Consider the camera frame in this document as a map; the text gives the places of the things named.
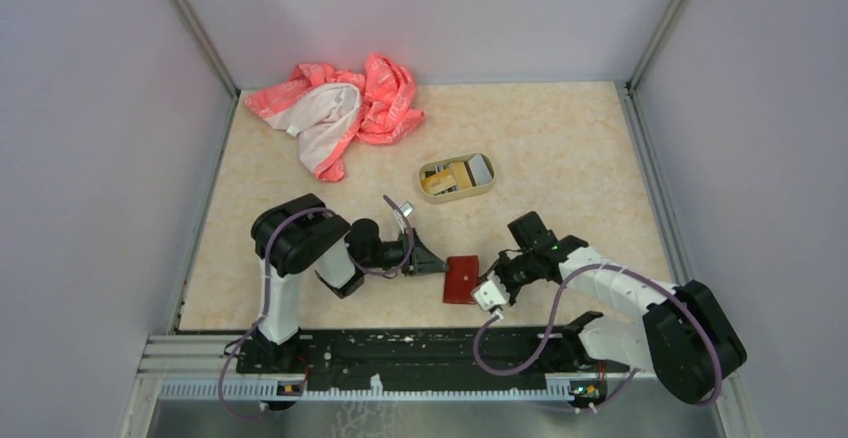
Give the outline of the red card holder wallet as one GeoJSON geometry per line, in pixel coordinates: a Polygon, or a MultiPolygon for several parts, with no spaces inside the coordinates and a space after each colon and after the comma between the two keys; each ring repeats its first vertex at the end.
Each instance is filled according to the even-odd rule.
{"type": "Polygon", "coordinates": [[[442,302],[454,305],[474,304],[472,292],[478,286],[480,272],[478,256],[450,256],[446,262],[448,269],[444,276],[442,302]]]}

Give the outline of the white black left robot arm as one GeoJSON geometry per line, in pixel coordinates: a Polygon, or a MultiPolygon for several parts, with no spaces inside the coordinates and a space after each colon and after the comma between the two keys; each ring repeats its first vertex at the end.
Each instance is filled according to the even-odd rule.
{"type": "Polygon", "coordinates": [[[447,262],[412,226],[414,207],[388,196],[383,200],[399,228],[394,240],[383,240],[374,220],[350,223],[312,193],[271,208],[254,221],[250,236],[260,263],[262,302],[251,339],[273,370],[288,371],[300,357],[295,340],[301,329],[300,290],[309,271],[339,298],[355,292],[367,276],[394,279],[448,271],[447,262]]]}

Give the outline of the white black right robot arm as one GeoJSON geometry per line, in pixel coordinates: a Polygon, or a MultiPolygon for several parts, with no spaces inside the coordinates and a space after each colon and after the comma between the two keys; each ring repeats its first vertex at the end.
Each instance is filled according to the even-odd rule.
{"type": "Polygon", "coordinates": [[[748,360],[748,353],[715,295],[705,284],[672,285],[650,279],[600,254],[573,235],[559,238],[535,211],[509,223],[518,251],[499,253],[472,293],[476,304],[502,318],[520,291],[539,280],[564,292],[593,296],[626,321],[588,311],[560,330],[555,355],[576,370],[612,361],[654,374],[678,400],[715,402],[725,378],[748,360]]]}

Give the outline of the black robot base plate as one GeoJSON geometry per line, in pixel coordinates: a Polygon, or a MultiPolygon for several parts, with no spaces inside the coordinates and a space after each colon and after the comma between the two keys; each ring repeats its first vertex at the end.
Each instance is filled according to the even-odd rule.
{"type": "Polygon", "coordinates": [[[278,360],[252,339],[235,353],[237,372],[303,374],[309,391],[363,390],[377,375],[390,391],[472,391],[541,389],[549,375],[597,378],[599,370],[625,372],[619,363],[600,365],[577,351],[576,342],[555,327],[539,358],[526,370],[498,377],[475,361],[473,328],[390,328],[302,330],[294,349],[278,360]]]}

